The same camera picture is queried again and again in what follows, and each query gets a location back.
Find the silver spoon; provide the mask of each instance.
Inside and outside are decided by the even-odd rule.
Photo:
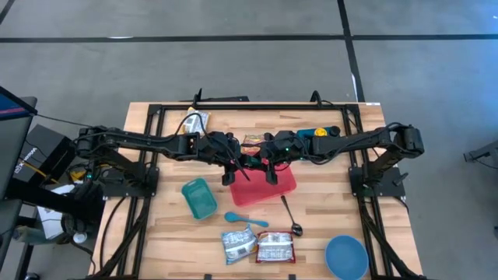
[[[303,235],[303,228],[301,227],[300,224],[294,222],[294,218],[293,218],[293,215],[290,214],[290,210],[289,210],[289,206],[287,205],[287,200],[286,200],[286,197],[285,196],[281,196],[280,197],[283,201],[283,204],[286,206],[287,208],[287,212],[289,213],[289,216],[290,216],[290,219],[293,221],[293,225],[291,226],[291,230],[293,231],[293,233],[296,235],[296,236],[302,236]]]

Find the food packet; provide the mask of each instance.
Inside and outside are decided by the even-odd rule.
[[[244,231],[222,233],[221,240],[225,248],[226,264],[233,264],[258,249],[258,238],[249,224]]]
[[[262,232],[258,234],[256,263],[281,261],[295,264],[293,236],[289,232]]]
[[[264,135],[246,135],[243,144],[259,144],[265,140]],[[259,152],[259,147],[240,147],[240,152],[244,155],[253,156]]]
[[[202,125],[204,126],[204,129],[207,131],[210,113],[202,112],[202,111],[196,110],[192,107],[188,108],[187,115],[192,114],[192,113],[200,114],[201,117],[199,117],[198,115],[193,115],[193,116],[190,116],[187,120],[185,120],[184,125],[183,125],[183,132],[184,133],[198,132],[201,135],[203,135],[204,131],[202,130],[201,122],[202,122]]]

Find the computer screen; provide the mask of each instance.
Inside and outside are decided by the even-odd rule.
[[[37,110],[0,86],[0,121],[37,114]]]

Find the blue spoon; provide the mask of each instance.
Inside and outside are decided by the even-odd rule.
[[[252,222],[258,226],[262,227],[268,227],[268,223],[265,221],[257,221],[257,220],[251,220],[251,219],[246,219],[244,217],[240,217],[234,212],[227,212],[225,213],[225,220],[227,222]]]

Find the wooden tabletop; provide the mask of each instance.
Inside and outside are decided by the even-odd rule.
[[[131,103],[124,129],[143,133],[149,103]],[[378,104],[359,103],[363,128],[373,130],[384,125],[384,116]],[[174,133],[184,110],[167,111],[163,135]],[[343,130],[342,115],[333,110],[214,110],[211,111],[208,131],[231,131],[244,139],[246,134],[275,134],[281,130],[299,130],[337,125]],[[139,152],[122,149],[120,152],[137,160]],[[373,152],[370,158],[375,159]],[[288,278],[295,274],[301,279],[334,278],[324,263],[324,248],[337,235],[348,234],[363,242],[358,204],[351,195],[348,168],[349,155],[343,153],[332,162],[316,166],[307,161],[294,162],[290,169],[296,178],[296,190],[286,195],[293,217],[302,227],[304,235],[294,239],[295,264],[256,264],[255,255],[236,264],[226,265],[221,233],[242,230],[242,222],[228,223],[223,215],[234,211],[251,219],[269,222],[267,230],[289,231],[290,217],[280,198],[239,208],[231,197],[230,188],[221,184],[223,168],[199,162],[176,162],[159,156],[160,182],[152,199],[147,224],[146,242],[142,255],[140,278],[203,278],[211,274],[219,278]],[[206,179],[216,200],[218,211],[203,221],[192,217],[181,194],[188,181]],[[102,218],[105,225],[119,198],[107,201]],[[385,232],[389,243],[399,257],[415,273],[422,273],[415,241],[406,209],[393,198],[379,198]],[[128,214],[126,199],[113,217],[107,232],[104,258],[107,260],[123,238]],[[264,229],[252,226],[254,233]],[[103,226],[100,227],[93,259],[98,264]],[[381,254],[373,238],[377,266],[382,274]],[[130,246],[127,273],[131,273],[135,243]]]

